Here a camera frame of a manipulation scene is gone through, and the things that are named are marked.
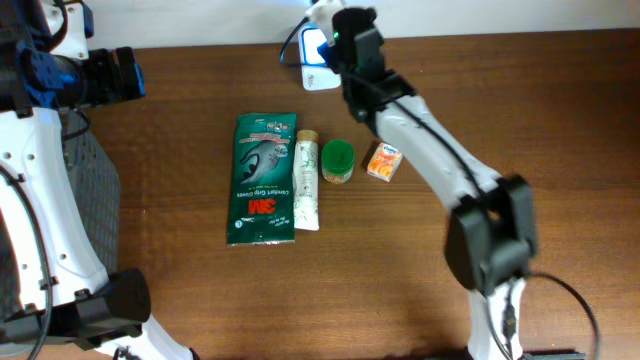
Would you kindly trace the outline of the green lid jar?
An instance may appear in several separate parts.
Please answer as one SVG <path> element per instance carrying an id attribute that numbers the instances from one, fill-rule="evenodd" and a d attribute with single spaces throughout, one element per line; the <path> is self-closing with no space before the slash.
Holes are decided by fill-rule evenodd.
<path id="1" fill-rule="evenodd" d="M 349 142 L 335 139 L 323 147 L 321 171 L 326 181 L 333 184 L 347 182 L 352 176 L 354 165 L 355 151 Z"/>

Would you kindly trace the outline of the orange small box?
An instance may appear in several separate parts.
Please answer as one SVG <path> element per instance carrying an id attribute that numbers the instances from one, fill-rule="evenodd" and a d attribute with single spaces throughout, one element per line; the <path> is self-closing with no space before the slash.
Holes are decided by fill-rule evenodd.
<path id="1" fill-rule="evenodd" d="M 376 147 L 366 167 L 366 172 L 375 178 L 390 182 L 403 159 L 395 147 L 381 142 Z"/>

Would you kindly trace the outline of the white cream tube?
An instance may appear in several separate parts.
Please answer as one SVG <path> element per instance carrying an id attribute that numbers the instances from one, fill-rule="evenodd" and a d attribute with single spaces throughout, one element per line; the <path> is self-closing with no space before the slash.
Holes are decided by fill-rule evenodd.
<path id="1" fill-rule="evenodd" d="M 299 130 L 296 134 L 294 223 L 300 230 L 319 230 L 318 141 L 319 134 L 313 130 Z"/>

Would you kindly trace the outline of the green 3M gloves packet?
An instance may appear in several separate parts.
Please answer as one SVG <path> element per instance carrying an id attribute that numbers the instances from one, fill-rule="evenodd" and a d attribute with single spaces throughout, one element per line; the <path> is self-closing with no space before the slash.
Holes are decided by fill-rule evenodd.
<path id="1" fill-rule="evenodd" d="M 271 245 L 295 240 L 294 113 L 237 118 L 227 244 Z"/>

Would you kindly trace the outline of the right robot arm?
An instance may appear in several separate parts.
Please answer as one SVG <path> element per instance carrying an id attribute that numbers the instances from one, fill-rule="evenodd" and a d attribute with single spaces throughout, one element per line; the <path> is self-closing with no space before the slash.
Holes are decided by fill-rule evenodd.
<path id="1" fill-rule="evenodd" d="M 445 258 L 470 299 L 466 357 L 522 358 L 519 305 L 538 250 L 531 187 L 469 153 L 386 67 L 374 9 L 316 1 L 306 15 L 327 38 L 319 52 L 340 76 L 351 115 L 397 148 L 448 212 Z"/>

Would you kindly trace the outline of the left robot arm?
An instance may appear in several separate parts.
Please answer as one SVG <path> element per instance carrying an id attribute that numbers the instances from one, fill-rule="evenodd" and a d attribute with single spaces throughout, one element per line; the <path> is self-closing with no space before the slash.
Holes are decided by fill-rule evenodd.
<path id="1" fill-rule="evenodd" d="M 82 1 L 1 5 L 1 353 L 73 344 L 115 359 L 192 359 L 153 317 L 137 269 L 111 272 L 119 182 L 87 110 L 142 98 L 128 47 L 92 50 Z"/>

